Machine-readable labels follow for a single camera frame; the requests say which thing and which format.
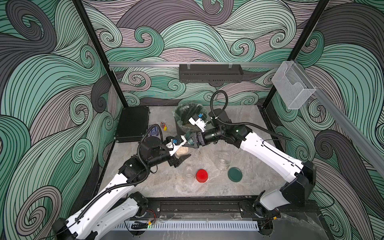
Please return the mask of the red jar lid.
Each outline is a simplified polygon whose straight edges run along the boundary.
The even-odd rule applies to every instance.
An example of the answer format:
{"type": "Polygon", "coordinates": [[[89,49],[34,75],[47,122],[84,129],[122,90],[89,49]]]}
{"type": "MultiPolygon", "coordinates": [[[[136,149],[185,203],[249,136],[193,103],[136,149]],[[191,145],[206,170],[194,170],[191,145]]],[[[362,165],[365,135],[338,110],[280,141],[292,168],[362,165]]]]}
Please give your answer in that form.
{"type": "Polygon", "coordinates": [[[204,169],[199,169],[196,172],[196,180],[199,183],[205,183],[208,180],[208,172],[204,169]]]}

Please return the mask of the green-lidded oatmeal jar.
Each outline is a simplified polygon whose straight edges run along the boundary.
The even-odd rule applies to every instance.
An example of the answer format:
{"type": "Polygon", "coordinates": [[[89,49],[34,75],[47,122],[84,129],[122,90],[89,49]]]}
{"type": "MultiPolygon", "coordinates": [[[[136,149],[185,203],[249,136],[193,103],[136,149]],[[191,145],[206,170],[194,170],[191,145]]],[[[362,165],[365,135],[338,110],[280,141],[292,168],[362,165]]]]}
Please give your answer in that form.
{"type": "Polygon", "coordinates": [[[215,164],[220,171],[227,170],[232,163],[232,157],[228,153],[221,152],[217,155],[215,164]]]}
{"type": "Polygon", "coordinates": [[[183,145],[178,148],[178,150],[175,152],[174,156],[176,158],[180,158],[182,156],[186,156],[188,154],[191,154],[193,152],[193,148],[186,147],[186,145],[183,145]]]}

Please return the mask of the green jar lid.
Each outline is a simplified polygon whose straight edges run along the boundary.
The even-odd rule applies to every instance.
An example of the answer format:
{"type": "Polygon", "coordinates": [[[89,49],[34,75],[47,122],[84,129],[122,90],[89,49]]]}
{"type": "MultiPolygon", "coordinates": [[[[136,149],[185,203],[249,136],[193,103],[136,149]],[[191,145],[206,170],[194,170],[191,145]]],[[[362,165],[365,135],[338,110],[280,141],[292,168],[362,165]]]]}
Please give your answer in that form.
{"type": "Polygon", "coordinates": [[[237,167],[232,167],[228,170],[228,178],[234,182],[234,183],[238,183],[242,180],[243,178],[243,173],[242,171],[237,168],[237,167]]]}

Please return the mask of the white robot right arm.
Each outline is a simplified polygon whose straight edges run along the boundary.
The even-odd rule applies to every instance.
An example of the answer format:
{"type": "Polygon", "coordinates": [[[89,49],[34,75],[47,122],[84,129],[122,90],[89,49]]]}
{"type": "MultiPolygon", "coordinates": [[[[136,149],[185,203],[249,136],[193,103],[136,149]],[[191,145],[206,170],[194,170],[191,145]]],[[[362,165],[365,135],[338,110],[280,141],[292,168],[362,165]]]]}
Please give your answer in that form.
{"type": "Polygon", "coordinates": [[[288,204],[303,207],[316,185],[316,166],[297,160],[267,143],[250,128],[239,125],[231,129],[216,127],[204,132],[189,132],[183,136],[184,146],[198,148],[223,140],[246,151],[277,172],[284,185],[263,192],[256,204],[272,211],[288,204]]]}

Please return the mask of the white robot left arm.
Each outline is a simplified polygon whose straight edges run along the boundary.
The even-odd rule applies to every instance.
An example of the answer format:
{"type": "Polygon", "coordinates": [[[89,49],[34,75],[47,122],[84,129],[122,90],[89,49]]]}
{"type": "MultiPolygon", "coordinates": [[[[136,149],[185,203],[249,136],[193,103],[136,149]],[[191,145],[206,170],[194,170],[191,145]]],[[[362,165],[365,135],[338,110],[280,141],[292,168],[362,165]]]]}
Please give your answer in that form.
{"type": "Polygon", "coordinates": [[[164,150],[145,159],[137,153],[127,160],[110,183],[87,205],[52,225],[54,240],[99,240],[112,228],[147,213],[148,199],[134,189],[149,176],[151,168],[164,162],[178,167],[191,156],[186,147],[164,150]]]}

